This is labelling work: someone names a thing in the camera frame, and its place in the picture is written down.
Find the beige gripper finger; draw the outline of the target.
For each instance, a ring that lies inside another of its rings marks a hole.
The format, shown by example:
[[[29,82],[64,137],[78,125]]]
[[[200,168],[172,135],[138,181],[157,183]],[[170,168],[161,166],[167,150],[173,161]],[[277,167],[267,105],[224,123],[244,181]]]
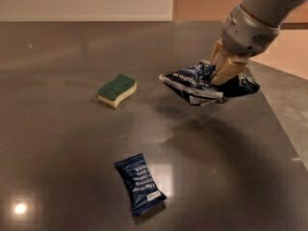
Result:
[[[222,71],[214,71],[211,76],[210,83],[215,86],[221,86],[232,78],[238,76],[247,68],[249,55],[234,55],[229,54],[227,64]]]
[[[210,63],[216,67],[216,71],[222,71],[227,64],[229,52],[224,48],[222,39],[218,39],[214,45]]]

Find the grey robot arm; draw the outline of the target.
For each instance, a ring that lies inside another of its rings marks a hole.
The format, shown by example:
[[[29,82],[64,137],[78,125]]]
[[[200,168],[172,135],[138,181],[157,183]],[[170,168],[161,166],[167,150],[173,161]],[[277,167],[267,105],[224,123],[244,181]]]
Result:
[[[220,86],[247,68],[248,60],[265,52],[286,17],[307,0],[242,0],[223,23],[210,62],[211,84]]]

